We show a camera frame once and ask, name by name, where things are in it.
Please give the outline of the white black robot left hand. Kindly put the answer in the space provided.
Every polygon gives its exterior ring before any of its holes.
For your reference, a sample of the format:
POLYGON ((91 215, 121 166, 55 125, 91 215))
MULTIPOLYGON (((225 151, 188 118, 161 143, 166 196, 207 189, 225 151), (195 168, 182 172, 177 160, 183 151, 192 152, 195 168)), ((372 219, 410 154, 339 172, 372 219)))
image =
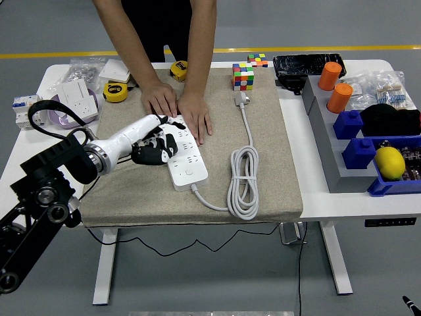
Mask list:
POLYGON ((155 128, 163 124, 172 124, 181 130, 186 126, 176 119, 166 115, 147 115, 136 122, 121 129, 106 140, 93 140, 89 144, 94 149, 99 148, 99 153, 105 159, 107 172, 115 168, 119 158, 132 152, 132 145, 143 140, 155 128))

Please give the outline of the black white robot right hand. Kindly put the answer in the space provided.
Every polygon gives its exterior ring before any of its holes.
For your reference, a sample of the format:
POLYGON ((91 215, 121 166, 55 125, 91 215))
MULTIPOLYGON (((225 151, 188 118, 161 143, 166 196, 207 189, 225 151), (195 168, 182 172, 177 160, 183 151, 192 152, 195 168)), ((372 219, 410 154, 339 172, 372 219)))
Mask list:
POLYGON ((402 299, 407 307, 413 312, 414 316, 421 316, 421 309, 417 307, 412 300, 410 300, 407 296, 402 296, 402 299))

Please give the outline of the person's left hand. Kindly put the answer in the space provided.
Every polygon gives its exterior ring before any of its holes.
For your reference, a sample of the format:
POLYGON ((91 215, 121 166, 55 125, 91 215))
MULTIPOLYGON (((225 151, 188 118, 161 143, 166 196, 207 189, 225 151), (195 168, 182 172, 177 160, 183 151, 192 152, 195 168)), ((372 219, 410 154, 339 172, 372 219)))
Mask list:
POLYGON ((212 120, 203 94, 184 92, 178 100, 178 110, 198 146, 203 145, 205 136, 213 133, 212 120))

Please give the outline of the person's right hand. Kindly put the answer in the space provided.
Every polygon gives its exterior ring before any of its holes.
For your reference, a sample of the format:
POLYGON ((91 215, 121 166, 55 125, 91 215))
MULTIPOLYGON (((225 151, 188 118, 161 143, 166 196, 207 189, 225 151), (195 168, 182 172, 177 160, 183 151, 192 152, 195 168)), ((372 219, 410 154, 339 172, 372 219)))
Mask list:
POLYGON ((177 116, 176 93, 169 84, 153 80, 140 88, 141 102, 147 114, 177 116))

